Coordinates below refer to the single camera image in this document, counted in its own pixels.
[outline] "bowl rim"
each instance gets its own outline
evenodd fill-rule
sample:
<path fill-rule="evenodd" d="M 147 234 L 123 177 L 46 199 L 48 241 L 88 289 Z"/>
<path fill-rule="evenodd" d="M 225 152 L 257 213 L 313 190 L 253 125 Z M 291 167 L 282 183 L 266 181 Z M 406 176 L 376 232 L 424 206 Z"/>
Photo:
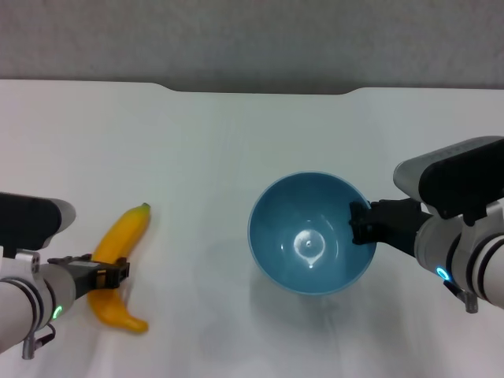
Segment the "bowl rim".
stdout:
<path fill-rule="evenodd" d="M 333 179 L 337 179 L 337 180 L 343 182 L 344 184 L 346 184 L 347 186 L 349 186 L 350 188 L 352 188 L 362 198 L 362 200 L 364 201 L 364 203 L 366 204 L 366 206 L 368 207 L 368 209 L 371 209 L 371 205 L 370 205 L 368 199 L 353 184 L 349 183 L 348 181 L 346 181 L 345 179 L 343 179 L 343 178 L 341 178 L 341 177 L 339 177 L 337 175 L 333 175 L 331 173 L 327 173 L 327 172 L 323 172 L 323 171 L 300 171 L 300 172 L 294 172 L 294 173 L 291 173 L 289 175 L 280 177 L 279 179 L 277 179 L 276 181 L 274 181 L 273 183 L 271 183 L 266 189 L 263 190 L 263 192 L 261 193 L 261 195 L 259 195 L 258 199 L 254 203 L 254 206 L 252 207 L 252 211 L 250 211 L 249 221 L 248 221 L 248 225 L 247 225 L 247 239 L 248 239 L 248 243 L 249 243 L 249 250 L 252 253 L 252 257 L 254 258 L 255 264 L 258 266 L 258 268 L 261 270 L 261 272 L 263 272 L 276 285 L 284 288 L 285 290 L 288 290 L 288 291 L 291 291 L 291 292 L 297 293 L 297 294 L 302 294 L 302 295 L 330 295 L 330 294 L 334 294 L 334 293 L 336 293 L 338 291 L 342 291 L 342 290 L 346 289 L 350 285 L 354 284 L 359 278 L 361 278 L 361 276 L 364 274 L 364 272 L 366 270 L 368 270 L 368 267 L 371 264 L 372 258 L 374 257 L 374 254 L 376 252 L 376 243 L 368 243 L 367 244 L 369 246 L 372 246 L 371 258 L 369 259 L 369 261 L 367 262 L 367 264 L 364 266 L 364 268 L 361 270 L 361 272 L 358 275 L 356 275 L 351 281 L 349 281 L 348 283 L 344 284 L 342 287 L 338 287 L 337 289 L 333 289 L 333 290 L 329 290 L 329 291 L 308 292 L 308 291 L 299 291 L 299 290 L 295 290 L 295 289 L 292 289 L 290 287 L 287 287 L 287 286 L 283 285 L 282 283 L 278 282 L 277 280 L 275 280 L 273 277 L 271 277 L 271 275 L 264 270 L 264 268 L 261 266 L 261 264 L 259 264 L 259 261 L 257 260 L 256 254 L 254 252 L 254 248 L 252 247 L 252 242 L 250 241 L 250 223 L 252 221 L 252 216 L 254 215 L 256 207 L 257 207 L 259 201 L 261 201 L 261 198 L 272 187 L 274 187 L 276 184 L 278 184 L 282 180 L 285 180 L 285 179 L 287 179 L 289 177 L 292 177 L 292 176 L 299 176 L 299 175 L 305 175 L 305 174 L 314 174 L 314 173 L 318 174 L 318 175 L 321 175 L 321 176 L 329 176 L 329 177 L 331 177 Z"/>

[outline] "gray wall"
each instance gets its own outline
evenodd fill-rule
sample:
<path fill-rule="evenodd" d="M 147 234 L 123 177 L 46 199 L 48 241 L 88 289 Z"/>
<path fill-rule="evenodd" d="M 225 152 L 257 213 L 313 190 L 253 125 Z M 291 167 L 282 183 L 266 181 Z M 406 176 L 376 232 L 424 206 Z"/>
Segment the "gray wall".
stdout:
<path fill-rule="evenodd" d="M 504 2 L 1 0 L 0 78 L 283 93 L 504 87 Z"/>

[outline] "banana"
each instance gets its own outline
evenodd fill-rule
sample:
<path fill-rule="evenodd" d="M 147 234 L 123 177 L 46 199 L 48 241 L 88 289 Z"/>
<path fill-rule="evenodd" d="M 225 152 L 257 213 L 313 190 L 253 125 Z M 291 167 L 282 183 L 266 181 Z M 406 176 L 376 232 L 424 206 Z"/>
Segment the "banana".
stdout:
<path fill-rule="evenodd" d="M 150 206 L 146 203 L 128 210 L 103 237 L 92 261 L 114 264 L 118 258 L 127 258 L 146 231 L 149 220 Z M 137 333 L 149 329 L 148 323 L 129 314 L 117 289 L 91 291 L 87 294 L 87 301 L 94 315 L 104 324 Z"/>

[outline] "blue indicator light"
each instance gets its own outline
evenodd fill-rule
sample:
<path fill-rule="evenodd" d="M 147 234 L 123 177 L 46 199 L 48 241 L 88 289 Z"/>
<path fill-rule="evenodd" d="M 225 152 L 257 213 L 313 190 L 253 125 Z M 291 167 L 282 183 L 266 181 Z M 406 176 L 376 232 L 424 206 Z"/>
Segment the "blue indicator light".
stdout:
<path fill-rule="evenodd" d="M 436 268 L 435 272 L 438 273 L 438 276 L 440 276 L 445 281 L 450 280 L 450 276 L 448 275 L 447 271 L 441 268 L 440 266 Z"/>

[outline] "bowl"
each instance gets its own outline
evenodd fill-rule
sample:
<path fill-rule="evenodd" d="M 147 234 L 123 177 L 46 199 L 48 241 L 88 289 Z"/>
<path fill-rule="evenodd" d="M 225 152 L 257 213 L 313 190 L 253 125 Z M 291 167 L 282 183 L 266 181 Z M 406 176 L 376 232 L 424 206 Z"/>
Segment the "bowl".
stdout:
<path fill-rule="evenodd" d="M 259 268 L 280 286 L 324 295 L 355 282 L 376 244 L 352 243 L 352 201 L 369 207 L 350 183 L 322 172 L 300 172 L 268 187 L 249 219 L 249 245 Z"/>

